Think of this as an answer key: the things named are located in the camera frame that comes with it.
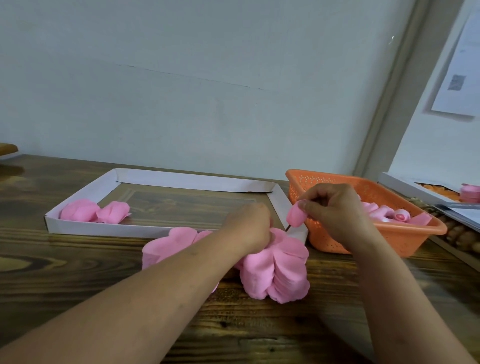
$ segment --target orange basket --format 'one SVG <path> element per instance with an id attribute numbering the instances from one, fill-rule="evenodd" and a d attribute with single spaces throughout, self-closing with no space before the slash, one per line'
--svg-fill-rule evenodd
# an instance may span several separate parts
<path id="1" fill-rule="evenodd" d="M 291 203 L 295 203 L 302 193 L 317 183 L 348 183 L 355 188 L 355 191 L 357 191 L 364 202 L 375 202 L 378 206 L 387 205 L 394 210 L 402 208 L 407 210 L 411 216 L 416 216 L 423 212 L 421 208 L 406 201 L 401 196 L 365 178 L 312 172 L 309 170 L 288 170 L 285 175 L 290 181 L 288 198 Z M 374 224 L 398 255 L 403 257 L 411 256 L 415 253 L 429 235 L 443 235 L 447 232 L 445 224 L 436 217 L 433 217 L 427 226 L 380 221 L 374 222 Z M 322 252 L 349 254 L 341 244 L 328 235 L 318 221 L 307 219 L 305 225 L 309 230 L 310 243 L 316 249 Z"/>

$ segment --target person's right arm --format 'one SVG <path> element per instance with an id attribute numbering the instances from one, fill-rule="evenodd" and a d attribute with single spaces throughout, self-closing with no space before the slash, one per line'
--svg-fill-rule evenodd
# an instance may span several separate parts
<path id="1" fill-rule="evenodd" d="M 300 208 L 357 262 L 360 292 L 380 363 L 476 363 L 375 228 L 350 185 L 321 183 L 300 199 L 307 200 Z"/>

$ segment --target qr code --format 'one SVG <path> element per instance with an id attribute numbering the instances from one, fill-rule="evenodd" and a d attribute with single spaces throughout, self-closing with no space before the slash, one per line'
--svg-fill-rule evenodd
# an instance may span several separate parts
<path id="1" fill-rule="evenodd" d="M 453 91 L 460 91 L 462 89 L 463 83 L 465 82 L 465 78 L 466 76 L 454 74 L 452 80 L 450 81 L 450 85 L 448 85 L 448 89 Z"/>

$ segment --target white wall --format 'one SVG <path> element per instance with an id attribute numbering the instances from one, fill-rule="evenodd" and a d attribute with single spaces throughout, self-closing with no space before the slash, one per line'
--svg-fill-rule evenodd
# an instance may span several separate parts
<path id="1" fill-rule="evenodd" d="M 476 0 L 466 0 L 427 83 L 389 172 L 480 184 L 480 118 L 431 111 L 456 41 Z"/>
<path id="2" fill-rule="evenodd" d="M 4 0 L 0 139 L 255 177 L 351 173 L 413 3 Z"/>

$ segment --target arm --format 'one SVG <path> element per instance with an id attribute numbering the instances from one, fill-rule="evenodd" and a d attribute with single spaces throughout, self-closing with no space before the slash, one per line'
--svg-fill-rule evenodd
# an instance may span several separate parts
<path id="1" fill-rule="evenodd" d="M 309 200 L 300 207 L 321 222 L 357 262 L 360 292 L 380 363 L 476 363 L 363 212 L 350 185 L 319 184 L 300 199 Z"/>
<path id="2" fill-rule="evenodd" d="M 0 363 L 159 363 L 224 274 L 270 239 L 263 204 L 0 350 Z"/>

